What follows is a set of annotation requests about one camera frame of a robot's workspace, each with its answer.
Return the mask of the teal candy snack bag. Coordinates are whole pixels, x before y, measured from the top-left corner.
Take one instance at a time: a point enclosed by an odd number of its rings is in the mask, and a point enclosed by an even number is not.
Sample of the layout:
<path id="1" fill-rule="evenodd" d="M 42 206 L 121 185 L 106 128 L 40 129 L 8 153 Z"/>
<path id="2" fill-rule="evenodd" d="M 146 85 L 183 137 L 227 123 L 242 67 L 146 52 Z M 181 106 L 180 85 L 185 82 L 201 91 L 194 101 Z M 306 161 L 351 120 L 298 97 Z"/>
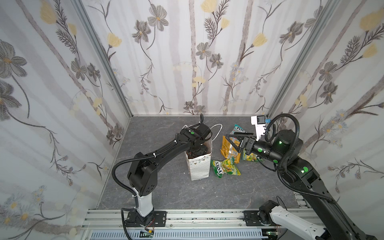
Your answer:
<path id="1" fill-rule="evenodd" d="M 235 133 L 246 133 L 246 131 L 239 125 L 235 124 L 233 130 L 231 131 L 231 135 L 234 135 Z"/>

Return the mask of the yellow chips snack bag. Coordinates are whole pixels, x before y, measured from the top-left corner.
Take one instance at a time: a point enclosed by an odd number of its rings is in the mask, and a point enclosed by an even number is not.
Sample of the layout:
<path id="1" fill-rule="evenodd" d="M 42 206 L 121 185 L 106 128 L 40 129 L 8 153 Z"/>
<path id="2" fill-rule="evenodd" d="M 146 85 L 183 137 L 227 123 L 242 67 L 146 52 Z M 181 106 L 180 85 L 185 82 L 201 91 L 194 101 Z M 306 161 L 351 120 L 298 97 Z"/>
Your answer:
<path id="1" fill-rule="evenodd" d="M 231 145 L 231 143 L 226 139 L 225 136 L 223 136 L 222 139 L 222 146 L 220 152 L 226 159 L 234 157 L 235 164 L 238 164 L 240 162 L 241 155 L 236 151 L 236 149 Z"/>

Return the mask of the green yellow snack bag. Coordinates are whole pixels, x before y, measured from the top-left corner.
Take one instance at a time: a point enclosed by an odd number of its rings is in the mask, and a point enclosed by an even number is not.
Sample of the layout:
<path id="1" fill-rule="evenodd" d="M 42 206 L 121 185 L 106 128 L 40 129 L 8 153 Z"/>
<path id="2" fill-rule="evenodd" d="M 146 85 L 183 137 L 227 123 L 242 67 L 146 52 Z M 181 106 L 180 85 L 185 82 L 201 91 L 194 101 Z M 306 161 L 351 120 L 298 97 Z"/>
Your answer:
<path id="1" fill-rule="evenodd" d="M 264 162 L 264 160 L 262 158 L 258 157 L 254 153 L 250 153 L 249 155 L 247 155 L 245 150 L 243 151 L 243 153 L 241 155 L 241 160 L 248 161 L 248 162 L 259 162 L 259 163 Z"/>
<path id="2" fill-rule="evenodd" d="M 223 161 L 211 160 L 211 166 L 215 175 L 220 179 L 224 176 L 224 174 L 234 176 L 241 175 L 240 171 L 235 165 L 234 158 L 225 159 Z"/>

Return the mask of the cartoon animal paper bag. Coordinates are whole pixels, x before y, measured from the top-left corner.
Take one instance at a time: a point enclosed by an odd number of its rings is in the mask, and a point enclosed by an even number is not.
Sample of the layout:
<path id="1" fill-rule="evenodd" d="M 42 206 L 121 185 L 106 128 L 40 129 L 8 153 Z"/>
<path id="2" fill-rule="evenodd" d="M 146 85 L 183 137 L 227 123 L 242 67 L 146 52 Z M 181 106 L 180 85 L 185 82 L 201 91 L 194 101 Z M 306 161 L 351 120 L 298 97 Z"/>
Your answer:
<path id="1" fill-rule="evenodd" d="M 190 151 L 186 151 L 184 153 L 192 181 L 201 180 L 209 177 L 211 156 L 213 151 L 213 141 L 218 137 L 223 128 L 222 124 L 216 124 L 211 127 L 211 130 L 216 126 L 220 127 L 217 134 L 213 138 L 207 140 L 201 146 L 201 149 L 204 150 L 203 154 L 196 155 Z"/>

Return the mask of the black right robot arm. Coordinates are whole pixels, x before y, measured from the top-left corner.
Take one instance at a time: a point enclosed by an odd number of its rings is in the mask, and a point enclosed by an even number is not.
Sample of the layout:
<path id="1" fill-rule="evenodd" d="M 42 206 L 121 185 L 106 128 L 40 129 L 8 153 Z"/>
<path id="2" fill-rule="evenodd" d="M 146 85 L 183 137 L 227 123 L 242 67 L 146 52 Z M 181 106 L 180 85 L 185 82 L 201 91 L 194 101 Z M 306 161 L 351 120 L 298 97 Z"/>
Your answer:
<path id="1" fill-rule="evenodd" d="M 281 226 L 304 240 L 375 240 L 375 236 L 366 234 L 342 210 L 316 169 L 298 156 L 303 145 L 299 135 L 300 123 L 291 114 L 273 118 L 266 127 L 264 140 L 251 133 L 226 135 L 238 153 L 254 154 L 273 163 L 271 170 L 277 173 L 280 182 L 303 196 L 324 226 L 314 225 L 274 201 L 267 201 L 259 208 L 259 222 Z"/>

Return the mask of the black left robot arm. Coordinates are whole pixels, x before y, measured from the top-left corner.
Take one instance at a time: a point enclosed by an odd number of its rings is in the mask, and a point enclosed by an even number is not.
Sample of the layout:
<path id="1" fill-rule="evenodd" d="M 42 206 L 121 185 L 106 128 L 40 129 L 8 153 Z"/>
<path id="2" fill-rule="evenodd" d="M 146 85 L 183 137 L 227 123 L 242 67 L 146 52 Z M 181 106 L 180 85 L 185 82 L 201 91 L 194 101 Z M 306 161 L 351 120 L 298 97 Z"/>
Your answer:
<path id="1" fill-rule="evenodd" d="M 199 123 L 183 128 L 175 138 L 160 149 L 148 154 L 137 153 L 134 158 L 116 163 L 111 175 L 116 184 L 131 192 L 135 199 L 134 209 L 122 209 L 133 213 L 128 220 L 122 217 L 123 226 L 129 222 L 146 227 L 155 221 L 152 204 L 152 192 L 158 184 L 158 172 L 178 155 L 185 153 L 193 158 L 202 157 L 209 152 L 206 142 L 211 140 L 212 131 L 204 124 L 204 115 L 200 114 Z M 130 163 L 127 173 L 129 185 L 122 183 L 116 176 L 116 170 L 123 164 Z"/>

